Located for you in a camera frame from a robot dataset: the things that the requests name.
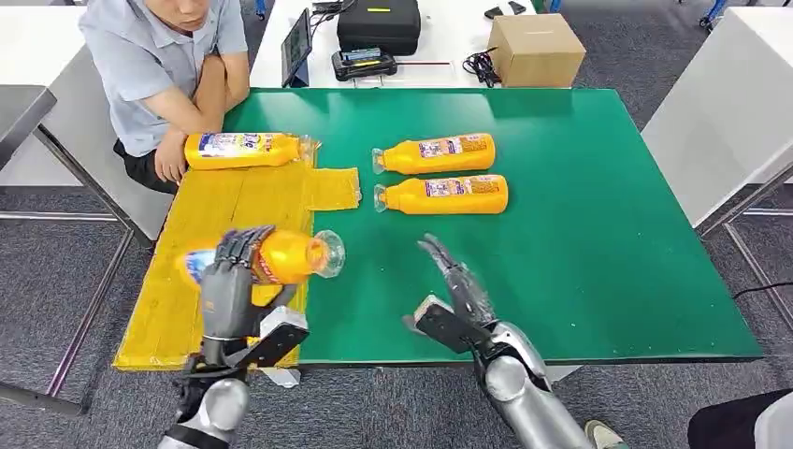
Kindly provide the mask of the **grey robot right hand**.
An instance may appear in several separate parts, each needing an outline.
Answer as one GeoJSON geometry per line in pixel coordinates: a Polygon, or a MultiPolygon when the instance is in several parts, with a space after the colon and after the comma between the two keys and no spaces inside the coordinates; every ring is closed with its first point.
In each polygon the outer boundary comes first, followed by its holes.
{"type": "Polygon", "coordinates": [[[491,332],[497,317],[488,294],[469,268],[456,260],[446,246],[430,233],[424,233],[417,244],[430,255],[441,271],[451,295],[454,314],[491,332]]]}

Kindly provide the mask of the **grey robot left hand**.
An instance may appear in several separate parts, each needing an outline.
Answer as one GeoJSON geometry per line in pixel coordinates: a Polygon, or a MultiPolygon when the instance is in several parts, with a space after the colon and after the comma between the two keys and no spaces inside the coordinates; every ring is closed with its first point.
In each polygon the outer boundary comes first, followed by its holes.
{"type": "Polygon", "coordinates": [[[223,365],[225,355],[241,350],[258,329],[261,317],[275,307],[287,305],[296,292],[294,284],[286,284],[268,305],[260,307],[252,303],[252,288],[261,281],[253,273],[254,260],[275,230],[274,225],[267,224],[228,231],[203,272],[201,352],[211,365],[223,365]]]}

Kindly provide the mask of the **person's left hand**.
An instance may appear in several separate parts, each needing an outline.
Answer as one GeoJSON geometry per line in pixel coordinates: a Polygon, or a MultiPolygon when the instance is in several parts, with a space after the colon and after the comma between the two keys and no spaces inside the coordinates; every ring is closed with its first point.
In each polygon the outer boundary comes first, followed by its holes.
{"type": "Polygon", "coordinates": [[[154,169],[162,181],[180,184],[185,172],[184,142],[187,135],[178,128],[170,126],[157,146],[154,155],[154,169]]]}

